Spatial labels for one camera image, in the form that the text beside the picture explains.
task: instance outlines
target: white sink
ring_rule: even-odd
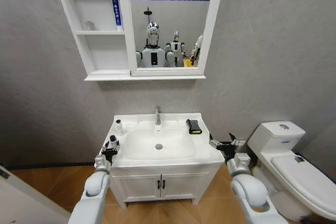
[[[118,134],[117,119],[122,122],[124,135]],[[203,133],[190,135],[187,119],[198,120]],[[155,125],[155,114],[116,115],[104,145],[111,135],[120,142],[112,167],[224,162],[221,153],[209,145],[209,131],[200,113],[161,114],[160,126]]]
[[[128,159],[188,158],[196,153],[195,144],[187,129],[181,127],[155,127],[136,129],[126,137],[123,147]]]

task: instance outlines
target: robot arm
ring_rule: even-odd
[[[203,42],[203,34],[200,35],[199,38],[197,39],[193,49],[191,50],[190,57],[192,57],[192,56],[195,57],[196,56],[198,49],[201,49],[201,47],[202,47],[202,42]]]
[[[169,68],[174,68],[176,67],[176,62],[175,62],[175,54],[173,52],[168,52],[166,54],[166,59],[168,62],[168,67]]]
[[[100,224],[103,216],[105,197],[110,181],[112,157],[118,148],[103,146],[102,155],[96,156],[96,170],[86,180],[84,191],[75,205],[68,224]]]
[[[231,182],[231,190],[242,208],[247,224],[288,224],[268,197],[265,185],[251,175],[248,168],[250,157],[246,153],[235,153],[235,137],[230,134],[233,142],[218,142],[210,135],[210,145],[224,152],[225,163],[228,167]]]
[[[109,186],[107,172],[95,172],[85,182],[80,201],[75,205],[68,224],[100,224]]]
[[[170,50],[170,46],[171,46],[171,44],[170,44],[170,43],[167,43],[166,46],[164,47],[164,51],[165,51],[165,52],[169,52],[169,51],[171,51],[171,50]]]
[[[136,62],[137,62],[136,65],[137,65],[138,68],[139,68],[139,67],[140,67],[140,63],[141,63],[142,55],[141,55],[141,53],[140,53],[139,51],[136,51],[136,52],[135,52],[135,56],[136,56],[136,58],[137,58],[137,59],[136,59],[136,60],[137,60],[137,61],[136,61]]]

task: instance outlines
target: small bottle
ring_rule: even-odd
[[[115,149],[117,148],[118,140],[115,135],[110,136],[110,148]]]
[[[123,129],[122,127],[122,124],[121,124],[121,120],[116,120],[116,123],[117,123],[117,130],[119,132],[119,135],[123,135],[125,133],[125,130]]]

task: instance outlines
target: white shelf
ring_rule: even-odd
[[[85,31],[76,30],[74,31],[76,35],[125,35],[124,31]]]
[[[117,75],[115,70],[113,73],[109,74],[104,73],[103,71],[100,74],[93,72],[88,74],[84,81],[142,81],[142,80],[196,80],[196,79],[205,79],[204,75],[200,76],[122,76]]]

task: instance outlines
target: flush button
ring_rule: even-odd
[[[283,128],[283,129],[285,129],[285,130],[288,130],[289,129],[289,127],[287,126],[287,125],[285,125],[285,124],[280,124],[279,125],[281,128]]]

